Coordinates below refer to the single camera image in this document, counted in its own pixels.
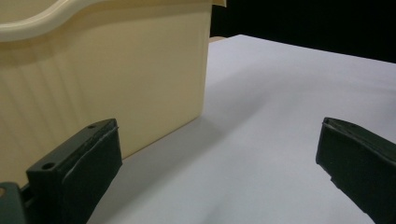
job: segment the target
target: container handle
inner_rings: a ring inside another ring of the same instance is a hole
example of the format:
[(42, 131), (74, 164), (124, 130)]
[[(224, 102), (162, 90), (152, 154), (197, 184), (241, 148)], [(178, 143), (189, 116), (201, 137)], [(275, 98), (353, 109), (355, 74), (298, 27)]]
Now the container handle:
[(89, 5), (109, 0), (58, 0), (41, 13), (22, 21), (0, 23), (0, 42), (43, 35)]

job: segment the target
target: black plastic part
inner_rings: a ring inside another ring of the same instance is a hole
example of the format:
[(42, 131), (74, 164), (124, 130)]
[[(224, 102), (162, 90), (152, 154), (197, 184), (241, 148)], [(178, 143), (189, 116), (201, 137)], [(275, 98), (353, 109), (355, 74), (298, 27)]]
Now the black plastic part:
[(116, 120), (91, 124), (30, 167), (22, 190), (0, 184), (0, 223), (86, 223), (121, 165)]
[(316, 161), (375, 223), (396, 223), (395, 144), (353, 123), (326, 118)]
[(28, 224), (20, 188), (15, 183), (0, 183), (0, 223)]

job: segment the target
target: white table surface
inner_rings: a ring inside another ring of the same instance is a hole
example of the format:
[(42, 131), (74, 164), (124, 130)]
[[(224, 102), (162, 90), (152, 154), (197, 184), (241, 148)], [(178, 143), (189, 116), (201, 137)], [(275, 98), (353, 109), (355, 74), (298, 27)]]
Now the white table surface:
[(325, 117), (396, 142), (396, 64), (213, 42), (203, 115), (126, 159), (89, 223), (374, 223), (315, 163)]

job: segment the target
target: black background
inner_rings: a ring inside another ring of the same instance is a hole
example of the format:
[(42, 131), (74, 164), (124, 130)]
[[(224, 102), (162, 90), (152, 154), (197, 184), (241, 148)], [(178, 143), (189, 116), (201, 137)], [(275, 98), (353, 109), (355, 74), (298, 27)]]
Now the black background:
[(250, 35), (396, 63), (395, 15), (383, 0), (228, 0), (227, 7), (213, 6), (210, 35)]

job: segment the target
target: beige plastic container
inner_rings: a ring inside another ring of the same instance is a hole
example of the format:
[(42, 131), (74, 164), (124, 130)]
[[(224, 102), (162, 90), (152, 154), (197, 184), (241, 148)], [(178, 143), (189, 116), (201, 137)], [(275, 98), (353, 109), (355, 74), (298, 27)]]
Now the beige plastic container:
[(98, 120), (117, 119), (125, 158), (198, 117), (211, 7), (1, 1), (0, 182), (25, 184), (30, 165)]

